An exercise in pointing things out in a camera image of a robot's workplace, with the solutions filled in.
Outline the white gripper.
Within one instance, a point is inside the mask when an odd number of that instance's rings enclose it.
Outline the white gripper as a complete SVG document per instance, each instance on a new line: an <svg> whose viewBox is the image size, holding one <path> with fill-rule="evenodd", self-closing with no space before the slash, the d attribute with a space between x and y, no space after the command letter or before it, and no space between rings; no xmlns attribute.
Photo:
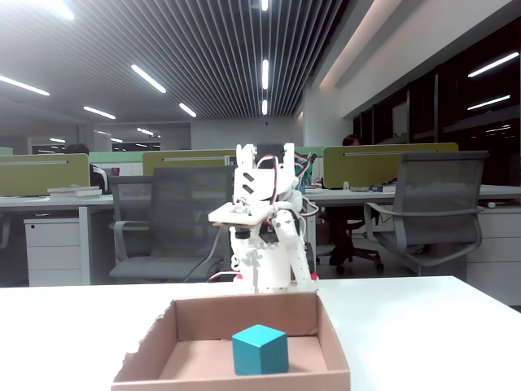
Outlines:
<svg viewBox="0 0 521 391"><path fill-rule="evenodd" d="M231 266L242 276L235 279L241 293L262 293L262 247L282 246L289 262L290 292L312 292L313 280L304 247L302 199L236 200L229 203Z"/></svg>

